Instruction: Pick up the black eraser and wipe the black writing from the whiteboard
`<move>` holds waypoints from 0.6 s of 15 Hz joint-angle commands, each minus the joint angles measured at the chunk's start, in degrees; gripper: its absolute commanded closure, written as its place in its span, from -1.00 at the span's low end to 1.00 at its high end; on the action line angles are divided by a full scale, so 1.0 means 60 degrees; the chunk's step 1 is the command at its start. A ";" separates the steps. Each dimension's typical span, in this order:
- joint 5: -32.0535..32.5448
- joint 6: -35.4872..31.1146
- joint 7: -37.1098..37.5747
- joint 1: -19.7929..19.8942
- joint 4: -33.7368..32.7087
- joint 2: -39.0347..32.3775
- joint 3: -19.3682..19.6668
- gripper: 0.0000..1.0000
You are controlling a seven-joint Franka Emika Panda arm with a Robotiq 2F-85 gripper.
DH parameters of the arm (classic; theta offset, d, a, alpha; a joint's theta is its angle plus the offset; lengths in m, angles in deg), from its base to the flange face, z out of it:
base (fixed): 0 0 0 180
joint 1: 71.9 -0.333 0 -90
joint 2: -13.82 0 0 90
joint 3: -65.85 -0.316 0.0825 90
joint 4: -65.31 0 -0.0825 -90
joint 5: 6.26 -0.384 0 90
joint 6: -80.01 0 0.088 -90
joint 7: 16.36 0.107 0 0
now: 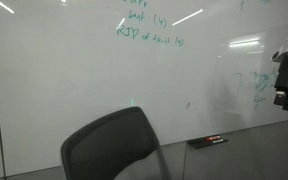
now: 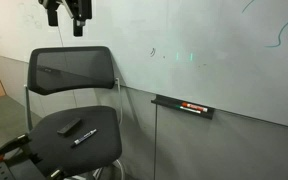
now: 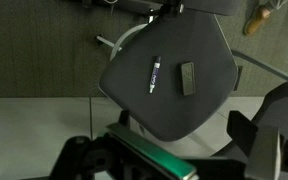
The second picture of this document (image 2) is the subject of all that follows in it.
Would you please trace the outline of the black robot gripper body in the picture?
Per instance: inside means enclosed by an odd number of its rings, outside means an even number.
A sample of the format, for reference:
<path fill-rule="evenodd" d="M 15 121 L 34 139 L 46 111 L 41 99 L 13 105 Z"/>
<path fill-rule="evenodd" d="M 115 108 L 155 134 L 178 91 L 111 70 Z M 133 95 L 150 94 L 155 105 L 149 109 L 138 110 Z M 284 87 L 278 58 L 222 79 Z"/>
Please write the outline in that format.
<path fill-rule="evenodd" d="M 86 20 L 92 18 L 92 2 L 91 0 L 38 0 L 38 2 L 46 9 L 58 9 L 62 5 L 68 15 L 72 19 Z"/>

